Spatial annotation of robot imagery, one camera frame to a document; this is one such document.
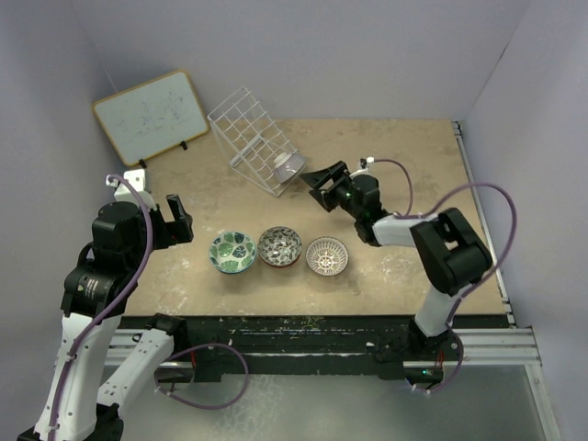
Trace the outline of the purple striped bowl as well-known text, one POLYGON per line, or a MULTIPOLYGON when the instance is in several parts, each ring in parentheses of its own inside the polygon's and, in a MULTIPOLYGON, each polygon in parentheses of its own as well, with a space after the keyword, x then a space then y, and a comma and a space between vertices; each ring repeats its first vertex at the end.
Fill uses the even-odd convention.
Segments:
POLYGON ((274 160, 273 177, 284 184, 304 168, 306 158, 299 153, 281 153, 274 160))

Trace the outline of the white mandala pattern bowl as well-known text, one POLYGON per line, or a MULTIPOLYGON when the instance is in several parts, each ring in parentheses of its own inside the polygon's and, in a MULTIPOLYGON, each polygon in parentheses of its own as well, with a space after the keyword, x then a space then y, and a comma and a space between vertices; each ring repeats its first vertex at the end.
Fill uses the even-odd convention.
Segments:
POLYGON ((323 236, 309 244, 305 259, 314 273, 324 277, 333 277, 341 274, 347 268, 349 253, 340 240, 323 236))

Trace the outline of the brown floral pattern bowl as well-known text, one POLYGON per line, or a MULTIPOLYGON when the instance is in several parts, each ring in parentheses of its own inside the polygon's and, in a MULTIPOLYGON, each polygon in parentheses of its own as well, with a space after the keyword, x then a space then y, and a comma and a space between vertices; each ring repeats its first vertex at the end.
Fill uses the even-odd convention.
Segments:
POLYGON ((293 266, 300 259, 302 240, 292 229, 275 226, 264 231, 258 239, 257 253, 262 261, 274 268, 293 266))

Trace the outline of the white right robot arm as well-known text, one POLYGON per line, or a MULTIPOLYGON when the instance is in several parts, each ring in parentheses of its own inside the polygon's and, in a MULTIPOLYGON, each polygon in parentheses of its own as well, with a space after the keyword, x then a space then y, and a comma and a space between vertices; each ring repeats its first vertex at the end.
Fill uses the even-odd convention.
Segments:
POLYGON ((447 337, 450 314, 459 296, 481 282, 492 267, 491 253, 480 236, 456 208, 414 219, 386 211, 380 201, 378 179, 367 172, 352 174, 342 161, 303 173, 300 178, 323 209, 330 212, 340 208, 355 220, 363 243, 417 251, 430 289, 411 318, 407 344, 415 357, 431 358, 447 337))

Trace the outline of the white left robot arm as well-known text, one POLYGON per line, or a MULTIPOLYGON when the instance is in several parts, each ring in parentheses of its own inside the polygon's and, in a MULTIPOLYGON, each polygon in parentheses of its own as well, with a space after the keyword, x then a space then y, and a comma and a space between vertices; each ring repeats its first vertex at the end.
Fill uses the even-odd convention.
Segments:
POLYGON ((155 314, 139 342, 107 381, 107 351, 130 294, 152 250, 193 240, 192 218, 177 195, 166 198, 173 220, 138 202, 103 206, 92 223, 93 240, 64 281, 62 341, 50 394, 39 420, 21 440, 119 440, 124 413, 166 359, 189 348, 185 320, 155 314))

